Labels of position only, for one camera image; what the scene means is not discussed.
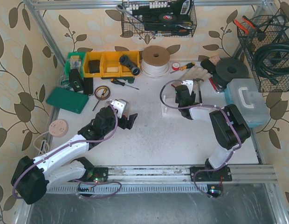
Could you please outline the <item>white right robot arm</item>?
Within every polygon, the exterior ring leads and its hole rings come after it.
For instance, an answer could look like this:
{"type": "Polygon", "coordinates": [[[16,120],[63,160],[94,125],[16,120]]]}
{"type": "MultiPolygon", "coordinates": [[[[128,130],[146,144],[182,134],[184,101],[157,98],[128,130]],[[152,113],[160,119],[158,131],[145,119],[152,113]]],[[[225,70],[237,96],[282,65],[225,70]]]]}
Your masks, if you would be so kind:
{"type": "Polygon", "coordinates": [[[221,169],[251,136],[251,131],[238,107],[234,104],[220,109],[213,106],[202,107],[194,101],[195,94],[189,93],[186,85],[176,86],[175,93],[175,102],[183,117],[190,120],[204,120],[212,124],[218,144],[213,154],[206,160],[205,169],[221,169]]]}

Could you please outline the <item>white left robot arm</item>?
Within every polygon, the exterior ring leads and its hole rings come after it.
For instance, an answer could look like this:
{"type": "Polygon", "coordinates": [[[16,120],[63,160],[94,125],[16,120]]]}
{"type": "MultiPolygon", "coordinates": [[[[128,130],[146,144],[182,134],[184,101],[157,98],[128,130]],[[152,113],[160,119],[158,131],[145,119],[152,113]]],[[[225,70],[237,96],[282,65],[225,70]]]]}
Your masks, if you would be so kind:
{"type": "Polygon", "coordinates": [[[99,185],[102,178],[94,172],[94,165],[80,155],[111,138],[118,127],[131,129],[137,116],[135,113],[119,118],[113,106],[104,107],[66,143],[33,159],[21,158],[11,179],[14,198],[33,204],[48,189],[61,183],[77,181],[99,185]]]}

